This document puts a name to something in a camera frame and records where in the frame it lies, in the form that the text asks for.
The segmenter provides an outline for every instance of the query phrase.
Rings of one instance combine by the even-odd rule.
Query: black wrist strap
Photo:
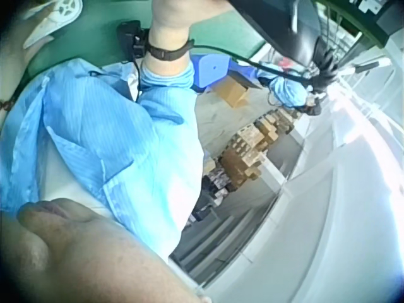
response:
[[[190,51],[195,44],[195,40],[188,40],[183,47],[177,50],[167,50],[167,49],[159,49],[158,47],[154,47],[149,43],[149,39],[146,40],[146,51],[151,54],[154,58],[157,58],[161,61],[175,61],[181,58],[186,52]]]

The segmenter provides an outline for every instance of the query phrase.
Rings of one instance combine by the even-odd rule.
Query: green workbench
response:
[[[80,17],[53,34],[28,67],[28,77],[68,59],[80,57],[96,66],[123,61],[117,42],[120,22],[140,20],[148,28],[152,20],[151,1],[83,0]],[[197,44],[214,45],[252,56],[263,39],[235,11],[198,23],[191,29]]]

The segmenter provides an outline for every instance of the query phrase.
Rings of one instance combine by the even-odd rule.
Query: black wristband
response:
[[[146,51],[151,54],[152,57],[157,58],[161,61],[175,61],[185,55],[188,51],[190,51],[195,44],[195,40],[188,40],[183,47],[177,50],[167,50],[167,49],[159,49],[158,47],[154,47],[149,43],[149,39],[146,40]]]

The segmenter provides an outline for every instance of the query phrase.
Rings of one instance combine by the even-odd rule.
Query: person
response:
[[[269,68],[283,71],[283,69],[276,64],[262,61],[260,63]],[[301,76],[299,72],[293,69],[287,69],[286,72]],[[314,94],[312,93],[311,87],[304,87],[299,82],[277,76],[267,71],[257,70],[256,77],[264,87],[268,87],[270,90],[268,102],[271,105],[295,109],[309,116],[318,116],[321,114],[321,101],[324,100],[325,93],[320,95]]]
[[[193,23],[230,9],[222,0],[153,0],[152,6],[149,41],[168,51],[186,43]],[[21,45],[15,52],[25,55]],[[1,61],[1,76],[15,81],[10,62]],[[123,85],[130,70],[125,64],[98,69],[78,59],[64,62],[37,76],[5,120],[2,270],[30,302],[207,300],[167,266],[201,184],[189,53],[175,61],[148,53],[138,103]],[[54,199],[39,201],[44,179],[64,178],[58,166],[44,163],[47,146],[78,185],[61,186]],[[79,191],[98,204],[86,207]],[[99,206],[111,216],[94,211]]]

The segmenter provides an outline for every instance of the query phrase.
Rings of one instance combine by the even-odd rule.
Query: blue cloth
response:
[[[39,200],[52,140],[78,182],[168,260],[201,187],[194,69],[163,78],[143,67],[139,104],[126,83],[131,71],[131,64],[98,69],[75,59],[25,88],[2,133],[1,208],[16,214]]]
[[[280,66],[267,62],[260,63],[269,68],[283,71]],[[300,76],[300,74],[296,71],[289,71],[288,73]],[[294,108],[296,106],[304,106],[306,104],[308,92],[299,82],[285,79],[281,76],[277,76],[262,70],[257,70],[257,78],[266,78],[272,80],[270,82],[269,89],[283,106]]]

